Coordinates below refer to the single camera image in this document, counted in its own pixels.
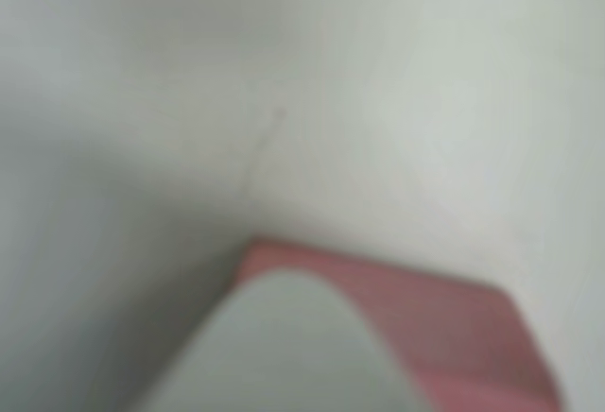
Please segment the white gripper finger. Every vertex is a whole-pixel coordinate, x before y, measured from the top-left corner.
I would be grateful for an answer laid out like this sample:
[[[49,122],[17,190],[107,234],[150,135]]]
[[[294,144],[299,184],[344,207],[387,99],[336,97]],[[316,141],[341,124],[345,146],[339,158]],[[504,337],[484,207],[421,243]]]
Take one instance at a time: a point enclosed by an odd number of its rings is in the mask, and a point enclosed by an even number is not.
[[[282,270],[237,287],[140,408],[419,411],[422,396],[343,294]]]

